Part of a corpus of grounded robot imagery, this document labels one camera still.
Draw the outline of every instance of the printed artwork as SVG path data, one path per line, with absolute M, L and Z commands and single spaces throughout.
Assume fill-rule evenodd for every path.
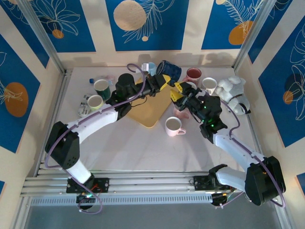
M 305 195 L 305 173 L 299 174 L 296 177 L 297 177 L 297 179 L 300 183 L 301 189 Z
M 291 2 L 292 0 L 277 0 L 274 4 L 271 12 L 269 13 L 269 17 L 266 19 L 264 25 L 262 26 L 248 52 L 252 63 L 254 63 L 256 60 L 258 54 L 263 49 L 263 46 L 266 44 L 267 40 L 271 36 L 273 30 L 276 28 L 277 24 L 281 20 Z
M 215 0 L 202 49 L 239 49 L 264 0 Z
M 40 83 L 0 35 L 0 146 L 16 153 Z
M 0 3 L 28 43 L 36 37 L 15 1 L 1 0 Z M 57 52 L 95 52 L 80 0 L 31 0 L 29 3 Z
M 181 50 L 189 0 L 106 0 L 116 51 Z
M 4 182 L 2 180 L 0 180 L 0 197 L 1 197 L 1 193 L 2 193 L 2 190 L 4 188 Z
M 305 136 L 305 17 L 259 77 L 285 147 Z
M 23 38 L 29 44 L 37 58 L 40 60 L 41 64 L 46 68 L 49 62 L 49 56 L 24 18 L 19 7 L 15 4 L 15 1 L 0 0 L 0 5 L 19 32 L 23 35 Z

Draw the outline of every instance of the pink mug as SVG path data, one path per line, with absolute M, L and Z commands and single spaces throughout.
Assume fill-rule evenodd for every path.
M 183 79 L 185 82 L 192 82 L 196 86 L 199 84 L 199 79 L 201 77 L 201 71 L 198 68 L 189 68 L 186 71 L 186 77 Z
M 183 111 L 179 111 L 175 105 L 173 106 L 173 115 L 177 118 L 183 119 L 183 118 L 187 118 L 189 119 L 191 117 L 191 113 L 189 112 L 189 110 L 186 108 Z
M 165 131 L 168 136 L 174 137 L 176 135 L 184 135 L 186 130 L 181 128 L 182 123 L 177 117 L 169 117 L 165 121 Z

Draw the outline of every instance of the yellow tray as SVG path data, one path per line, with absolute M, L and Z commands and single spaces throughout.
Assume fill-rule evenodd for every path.
M 155 97 L 148 96 L 146 103 L 133 107 L 127 116 L 147 128 L 152 128 L 172 102 L 170 97 L 171 89 L 173 88 L 167 85 Z M 144 101 L 145 99 L 135 100 L 132 102 L 132 106 L 141 104 Z

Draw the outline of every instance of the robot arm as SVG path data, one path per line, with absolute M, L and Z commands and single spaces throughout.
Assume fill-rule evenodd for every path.
M 171 100 L 176 107 L 180 111 L 188 108 L 196 121 L 201 124 L 203 137 L 229 153 L 244 169 L 244 172 L 241 172 L 227 165 L 216 166 L 209 171 L 209 176 L 204 179 L 205 183 L 213 185 L 214 188 L 221 185 L 234 187 L 245 192 L 254 204 L 261 205 L 279 195 L 274 182 L 264 169 L 266 167 L 281 193 L 285 192 L 279 161 L 273 156 L 264 157 L 232 134 L 219 117 L 222 112 L 219 97 L 206 94 L 202 96 L 200 89 L 195 90 L 185 82 L 175 85 L 179 92 L 171 90 Z
M 169 81 L 170 77 L 167 75 L 155 75 L 146 78 L 144 90 L 137 98 L 155 96 Z M 222 112 L 219 97 L 200 96 L 200 89 L 195 90 L 185 82 L 175 83 L 175 86 L 180 93 L 174 90 L 171 91 L 172 102 L 180 111 L 188 108 L 192 116 L 200 123 L 203 137 L 228 152 L 244 169 L 244 172 L 241 172 L 231 169 L 227 165 L 216 166 L 210 169 L 209 176 L 203 178 L 204 185 L 208 184 L 209 188 L 212 187 L 215 190 L 226 185 L 234 187 L 245 192 L 253 203 L 261 205 L 278 196 L 279 192 L 264 168 L 257 163 L 255 158 L 258 158 L 272 172 L 272 176 L 275 178 L 281 191 L 285 192 L 285 183 L 278 160 L 274 157 L 264 157 L 241 143 L 230 133 L 227 126 L 219 117 Z M 103 106 L 103 110 L 106 108 L 106 111 L 103 113 L 101 110 L 95 111 L 91 114 L 94 117 L 86 120 L 86 123 L 82 125 L 78 125 L 78 123 L 81 124 L 88 117 L 81 118 L 67 125 L 64 125 L 62 122 L 54 124 L 45 147 L 46 152 L 50 151 L 51 147 L 63 133 L 76 125 L 56 145 L 51 157 L 77 181 L 91 189 L 96 184 L 96 181 L 93 174 L 79 160 L 80 143 L 100 128 L 124 117 L 131 110 L 130 103 L 125 103 L 115 108 L 110 106 L 135 97 L 141 88 L 142 83 L 135 84 L 132 75 L 127 73 L 121 75 L 116 84 L 116 90 L 106 102 L 107 104 Z
M 142 93 L 135 99 L 155 96 L 156 93 L 160 92 L 167 85 L 170 77 L 168 75 L 154 75 L 147 77 L 145 80 Z M 55 146 L 51 157 L 60 167 L 67 170 L 69 174 L 88 188 L 93 186 L 94 176 L 80 161 L 80 144 L 102 127 L 123 118 L 132 108 L 130 103 L 125 103 L 115 108 L 111 107 L 135 97 L 141 91 L 143 83 L 135 84 L 133 76 L 125 73 L 119 77 L 115 86 L 116 90 L 112 93 L 110 99 L 107 100 L 107 104 L 91 113 L 90 117 L 81 118 L 67 125 L 62 122 L 55 123 L 45 146 L 45 151 L 48 153 L 63 133 L 71 127 L 76 126 Z

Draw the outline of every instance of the stuffed toy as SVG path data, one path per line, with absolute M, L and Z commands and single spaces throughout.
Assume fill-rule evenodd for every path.
M 225 101 L 237 114 L 250 113 L 250 103 L 244 95 L 244 84 L 246 80 L 238 76 L 231 76 L 218 82 L 215 93 Z

